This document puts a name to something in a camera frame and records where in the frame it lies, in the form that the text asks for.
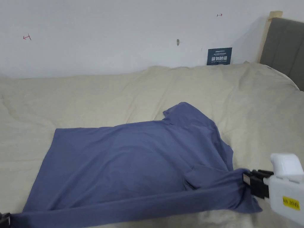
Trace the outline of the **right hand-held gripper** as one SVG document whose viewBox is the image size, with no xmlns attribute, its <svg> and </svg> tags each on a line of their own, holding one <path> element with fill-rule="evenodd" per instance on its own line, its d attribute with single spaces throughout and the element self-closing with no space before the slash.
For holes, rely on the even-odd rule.
<svg viewBox="0 0 304 228">
<path fill-rule="evenodd" d="M 286 218 L 292 228 L 304 226 L 304 170 L 295 154 L 273 153 L 273 171 L 243 173 L 251 194 L 270 204 L 273 212 Z"/>
</svg>

